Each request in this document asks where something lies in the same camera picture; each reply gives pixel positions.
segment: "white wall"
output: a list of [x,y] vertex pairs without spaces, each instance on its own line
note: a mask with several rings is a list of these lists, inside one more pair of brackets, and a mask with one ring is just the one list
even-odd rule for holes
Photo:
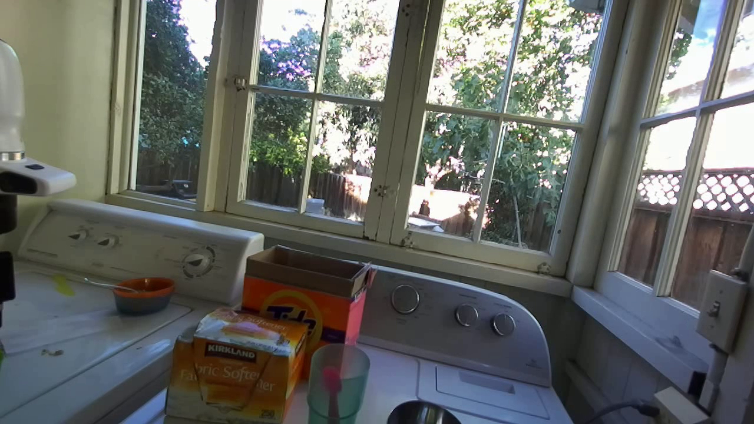
[[[0,0],[0,38],[23,71],[27,156],[74,170],[64,196],[101,197],[109,160],[109,93],[116,0]],[[38,200],[21,197],[18,226]]]

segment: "stove control panel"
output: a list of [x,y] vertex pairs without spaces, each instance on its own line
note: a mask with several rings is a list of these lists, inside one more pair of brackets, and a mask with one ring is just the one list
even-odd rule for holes
[[518,301],[446,279],[378,269],[360,342],[551,387],[549,347]]
[[90,279],[167,275],[184,298],[236,305],[246,260],[263,236],[104,203],[54,200],[27,232],[18,256]]

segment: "orange bowl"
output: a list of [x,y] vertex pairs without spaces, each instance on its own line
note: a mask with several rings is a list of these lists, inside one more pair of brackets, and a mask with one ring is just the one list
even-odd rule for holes
[[128,316],[164,309],[173,293],[175,282],[170,279],[131,279],[113,288],[116,309]]

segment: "cardboard box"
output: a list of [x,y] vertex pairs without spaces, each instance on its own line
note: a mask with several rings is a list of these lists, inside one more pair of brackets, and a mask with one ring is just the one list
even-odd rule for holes
[[283,421],[309,327],[217,309],[177,340],[167,414],[200,421]]
[[243,309],[275,318],[306,323],[309,355],[320,345],[359,342],[366,293],[374,270],[333,256],[289,248],[272,248],[248,260]]

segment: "orange box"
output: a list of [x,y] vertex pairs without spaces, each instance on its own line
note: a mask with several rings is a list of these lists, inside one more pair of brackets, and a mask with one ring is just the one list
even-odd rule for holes
[[309,325],[305,375],[320,345],[359,342],[372,269],[272,248],[250,256],[246,273],[243,309]]
[[200,421],[283,421],[306,325],[217,309],[177,340],[167,414]]

